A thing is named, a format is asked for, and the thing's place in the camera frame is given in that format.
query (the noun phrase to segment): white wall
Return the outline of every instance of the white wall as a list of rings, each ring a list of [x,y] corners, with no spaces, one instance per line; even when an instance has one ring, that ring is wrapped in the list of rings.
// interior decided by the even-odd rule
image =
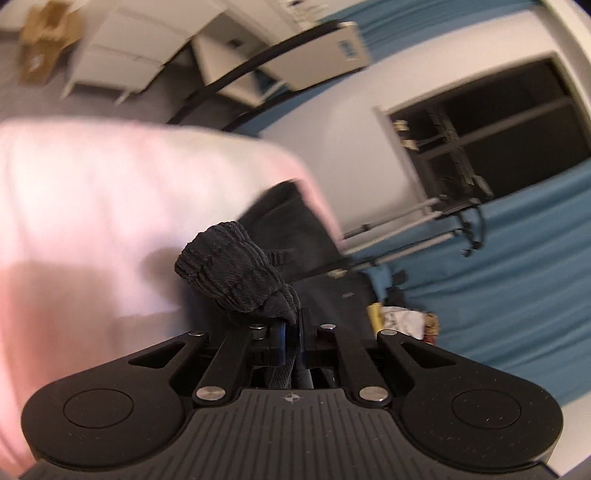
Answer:
[[[403,108],[470,79],[557,55],[591,107],[591,66],[542,7],[401,51],[332,87],[262,132],[309,166],[344,230],[415,205],[409,159],[375,108]]]
[[[549,465],[564,475],[591,455],[591,393],[562,409],[564,429]]]
[[[89,0],[75,0],[73,9],[78,9]],[[19,31],[25,23],[27,12],[33,5],[45,5],[47,0],[11,0],[0,10],[0,31]]]

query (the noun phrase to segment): cabinet leg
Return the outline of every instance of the cabinet leg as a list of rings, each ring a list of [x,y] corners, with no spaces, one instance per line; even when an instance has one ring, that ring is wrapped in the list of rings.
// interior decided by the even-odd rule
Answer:
[[[117,100],[115,100],[115,105],[121,105],[124,101],[127,100],[127,98],[131,95],[131,90],[124,90],[123,92],[121,92],[121,95],[119,95],[119,98],[117,98]]]
[[[64,89],[61,91],[61,95],[60,95],[60,100],[65,99],[69,94],[72,93],[72,90],[74,89],[74,82],[68,82],[64,85]]]

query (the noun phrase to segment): circular pad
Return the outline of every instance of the circular pad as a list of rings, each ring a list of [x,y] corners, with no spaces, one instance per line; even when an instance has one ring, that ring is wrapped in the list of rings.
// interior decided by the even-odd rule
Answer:
[[[133,409],[134,401],[123,392],[97,388],[74,395],[64,406],[64,415],[79,427],[103,429],[121,423]]]
[[[453,412],[461,421],[486,430],[504,429],[521,415],[510,395],[496,390],[471,390],[454,398]]]

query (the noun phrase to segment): ribbed rubber surface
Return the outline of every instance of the ribbed rubber surface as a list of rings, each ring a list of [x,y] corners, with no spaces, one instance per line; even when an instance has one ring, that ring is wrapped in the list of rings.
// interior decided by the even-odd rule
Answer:
[[[25,480],[546,480],[543,465],[505,475],[461,472],[416,450],[383,410],[352,404],[341,389],[244,390],[234,403],[198,410],[166,450],[109,472],[39,462]]]

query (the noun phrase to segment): pink towel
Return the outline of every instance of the pink towel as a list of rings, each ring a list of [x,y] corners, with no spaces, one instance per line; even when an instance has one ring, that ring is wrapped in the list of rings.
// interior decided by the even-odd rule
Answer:
[[[90,119],[0,124],[0,467],[33,458],[20,412],[42,386],[186,330],[174,260],[288,179],[336,241],[302,164],[263,141]]]

